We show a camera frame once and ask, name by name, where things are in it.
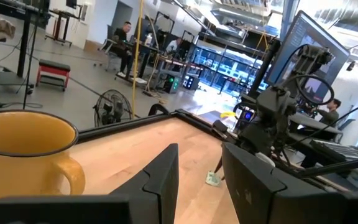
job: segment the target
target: person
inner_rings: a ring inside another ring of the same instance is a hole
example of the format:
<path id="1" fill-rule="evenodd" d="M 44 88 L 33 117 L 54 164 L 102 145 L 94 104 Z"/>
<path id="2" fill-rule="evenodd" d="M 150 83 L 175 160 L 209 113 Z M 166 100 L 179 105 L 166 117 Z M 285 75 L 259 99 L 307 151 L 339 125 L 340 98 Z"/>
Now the person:
<path id="1" fill-rule="evenodd" d="M 336 111 L 340 106 L 342 102 L 338 99 L 333 99 L 331 102 L 327 104 L 328 111 L 320 110 L 320 109 L 314 109 L 319 113 L 322 118 L 320 119 L 320 122 L 323 124 L 331 125 L 332 127 L 335 127 L 335 124 L 332 124 L 339 118 L 339 113 Z"/>
<path id="2" fill-rule="evenodd" d="M 121 66 L 118 73 L 120 76 L 125 76 L 124 70 L 126 67 L 128 67 L 128 70 L 131 69 L 129 68 L 129 63 L 132 60 L 132 54 L 130 49 L 125 45 L 125 41 L 127 41 L 127 33 L 131 31 L 131 28 L 132 24 L 126 21 L 122 29 L 116 29 L 113 35 L 113 41 L 117 42 L 117 44 L 113 46 L 112 51 L 121 58 Z"/>
<path id="3" fill-rule="evenodd" d="M 165 51 L 167 51 L 167 53 L 176 51 L 180 43 L 181 43 L 181 38 L 177 38 L 176 40 L 171 41 L 168 44 L 168 47 L 165 49 Z"/>

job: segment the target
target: wooden tabletop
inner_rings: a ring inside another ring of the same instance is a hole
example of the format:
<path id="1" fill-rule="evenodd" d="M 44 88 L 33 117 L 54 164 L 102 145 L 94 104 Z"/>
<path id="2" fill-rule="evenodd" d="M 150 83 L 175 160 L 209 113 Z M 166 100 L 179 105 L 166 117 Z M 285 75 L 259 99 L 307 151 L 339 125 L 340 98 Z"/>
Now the wooden tabletop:
<path id="1" fill-rule="evenodd" d="M 175 223 L 238 223 L 226 184 L 205 183 L 207 172 L 221 157 L 222 142 L 177 118 L 78 144 L 70 149 L 70 156 L 85 172 L 84 194 L 108 194 L 171 143 L 179 146 Z M 68 183 L 62 192 L 69 192 Z"/>

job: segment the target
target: red stool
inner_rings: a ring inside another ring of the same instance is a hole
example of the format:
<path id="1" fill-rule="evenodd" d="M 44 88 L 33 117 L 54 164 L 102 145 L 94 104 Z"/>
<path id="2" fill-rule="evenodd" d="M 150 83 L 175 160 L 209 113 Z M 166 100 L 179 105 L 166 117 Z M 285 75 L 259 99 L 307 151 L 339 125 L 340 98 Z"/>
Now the red stool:
<path id="1" fill-rule="evenodd" d="M 69 65 L 40 59 L 38 74 L 37 74 L 37 82 L 35 83 L 35 86 L 38 86 L 39 83 L 45 83 L 49 85 L 61 86 L 63 87 L 63 91 L 65 91 L 67 88 L 68 80 L 70 79 L 70 70 L 71 68 Z M 57 77 L 52 77 L 50 75 L 41 75 L 41 72 L 48 72 L 54 75 L 62 75 L 66 78 L 57 78 Z M 43 81 L 42 80 L 43 78 L 52 81 L 58 81 L 61 82 L 61 84 Z"/>

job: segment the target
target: yellow object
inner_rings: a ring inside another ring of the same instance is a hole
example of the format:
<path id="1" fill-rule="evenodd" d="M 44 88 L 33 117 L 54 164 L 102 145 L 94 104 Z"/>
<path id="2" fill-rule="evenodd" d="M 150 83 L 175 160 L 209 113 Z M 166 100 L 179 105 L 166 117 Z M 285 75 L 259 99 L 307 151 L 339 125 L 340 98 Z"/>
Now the yellow object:
<path id="1" fill-rule="evenodd" d="M 233 111 L 223 112 L 221 113 L 221 118 L 227 118 L 230 116 L 236 116 L 236 113 Z"/>
<path id="2" fill-rule="evenodd" d="M 135 117 L 135 92 L 136 92 L 137 60 L 139 58 L 140 32 L 142 31 L 142 29 L 141 29 L 142 28 L 142 12 L 143 12 L 143 0 L 140 0 L 139 20 L 137 23 L 134 81 L 132 82 L 132 117 L 133 118 Z"/>
<path id="3" fill-rule="evenodd" d="M 85 175 L 67 149 L 78 139 L 69 122 L 35 111 L 0 111 L 0 198 L 56 195 L 65 176 L 82 194 Z"/>

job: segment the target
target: gray floor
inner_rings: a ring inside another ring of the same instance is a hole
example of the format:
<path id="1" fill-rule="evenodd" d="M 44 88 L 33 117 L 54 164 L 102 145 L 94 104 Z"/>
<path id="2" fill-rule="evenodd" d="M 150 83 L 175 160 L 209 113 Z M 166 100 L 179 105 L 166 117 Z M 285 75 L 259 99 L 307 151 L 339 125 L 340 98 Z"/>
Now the gray floor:
<path id="1" fill-rule="evenodd" d="M 17 33 L 14 40 L 8 40 L 0 44 L 0 59 L 12 52 L 13 46 L 17 45 L 21 39 L 22 21 L 8 18 L 17 27 Z M 35 41 L 34 56 L 46 60 L 53 60 L 65 63 L 71 66 L 71 77 L 78 80 L 88 88 L 103 93 L 109 89 L 115 89 L 125 95 L 129 101 L 132 99 L 132 87 L 123 80 L 114 80 L 114 72 L 106 72 L 102 67 L 93 67 L 97 61 L 104 61 L 102 55 L 93 55 L 72 46 L 61 46 L 50 39 L 44 40 L 44 30 L 37 31 Z M 17 70 L 19 51 L 16 49 L 8 58 L 0 62 L 0 65 L 13 71 Z M 25 73 L 29 58 L 26 58 Z M 32 61 L 30 71 L 30 81 L 35 82 L 38 62 Z M 0 101 L 3 103 L 22 102 L 24 98 L 24 88 L 18 94 L 15 94 L 17 87 L 0 86 Z M 72 80 L 69 81 L 66 92 L 55 86 L 40 85 L 34 90 L 34 93 L 28 97 L 27 102 L 39 103 L 43 106 L 39 111 L 48 112 L 61 116 L 71 121 L 78 129 L 87 129 L 94 127 L 92 107 L 98 99 L 98 95 L 89 91 L 84 86 L 79 85 Z M 217 95 L 215 90 L 205 91 L 188 91 L 180 90 L 175 95 L 164 94 L 163 98 L 168 102 L 165 106 L 169 110 L 183 108 L 196 114 L 203 114 L 208 111 L 227 111 L 231 110 L 235 100 L 225 95 Z M 142 94 L 142 89 L 137 88 L 135 94 L 135 113 L 139 116 L 147 116 L 149 108 L 158 103 L 158 100 Z M 22 105 L 14 105 L 9 109 L 22 108 Z"/>

